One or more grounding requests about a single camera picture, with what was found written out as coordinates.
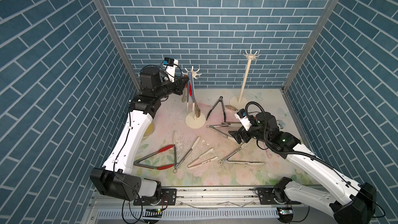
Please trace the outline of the red handled steel tongs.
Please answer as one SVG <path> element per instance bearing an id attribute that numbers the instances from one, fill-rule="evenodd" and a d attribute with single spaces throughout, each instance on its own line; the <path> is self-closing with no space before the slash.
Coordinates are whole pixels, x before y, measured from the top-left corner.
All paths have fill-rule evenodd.
<path id="1" fill-rule="evenodd" d="M 194 91 L 193 88 L 191 86 L 191 83 L 188 82 L 187 85 L 185 86 L 184 90 L 183 90 L 183 95 L 182 95 L 182 102 L 186 103 L 187 106 L 189 106 L 189 101 L 191 100 L 192 102 L 192 112 L 195 115 L 195 118 L 199 118 L 201 115 L 201 110 L 195 100 L 194 97 Z"/>

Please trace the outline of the blue cream tongs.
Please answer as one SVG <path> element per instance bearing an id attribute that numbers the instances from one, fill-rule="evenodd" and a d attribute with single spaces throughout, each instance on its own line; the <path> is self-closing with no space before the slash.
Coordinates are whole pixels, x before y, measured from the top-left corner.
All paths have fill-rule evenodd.
<path id="1" fill-rule="evenodd" d="M 188 84 L 187 84 L 187 105 L 189 101 L 192 102 L 192 112 L 195 113 L 195 98 L 194 98 L 194 86 L 193 86 L 193 74 L 192 72 L 187 72 Z"/>

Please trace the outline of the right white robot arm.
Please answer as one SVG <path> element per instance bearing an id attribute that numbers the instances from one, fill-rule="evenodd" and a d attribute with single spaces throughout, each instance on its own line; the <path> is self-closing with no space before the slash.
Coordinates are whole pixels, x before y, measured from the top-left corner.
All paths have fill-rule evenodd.
<path id="1" fill-rule="evenodd" d="M 272 152 L 290 161 L 319 182 L 324 190 L 283 177 L 273 194 L 278 203 L 300 202 L 332 216 L 339 224 L 368 224 L 376 213 L 377 191 L 359 183 L 316 156 L 294 135 L 281 131 L 275 117 L 254 101 L 235 113 L 242 127 L 229 134 L 239 143 L 263 142 Z"/>

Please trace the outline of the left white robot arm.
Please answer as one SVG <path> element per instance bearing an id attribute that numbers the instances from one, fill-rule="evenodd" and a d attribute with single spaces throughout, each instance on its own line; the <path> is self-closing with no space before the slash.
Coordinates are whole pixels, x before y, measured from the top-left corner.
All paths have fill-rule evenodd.
<path id="1" fill-rule="evenodd" d="M 118 142 L 100 168 L 91 171 L 90 179 L 97 191 L 125 201 L 135 199 L 155 204 L 161 200 L 161 183 L 133 174 L 134 158 L 144 134 L 155 118 L 162 99 L 182 95 L 188 76 L 164 80 L 161 69 L 146 66 L 140 73 L 140 91 L 129 105 L 126 123 Z"/>

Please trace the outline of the steel tongs cream tips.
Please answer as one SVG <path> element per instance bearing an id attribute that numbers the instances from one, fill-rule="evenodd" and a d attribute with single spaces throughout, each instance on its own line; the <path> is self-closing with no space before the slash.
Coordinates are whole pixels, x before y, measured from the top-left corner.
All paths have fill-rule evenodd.
<path id="1" fill-rule="evenodd" d="M 229 134 L 232 128 L 240 128 L 241 124 L 239 122 L 222 122 L 221 124 L 207 125 L 208 129 L 215 131 L 224 138 L 235 141 L 235 139 Z"/>

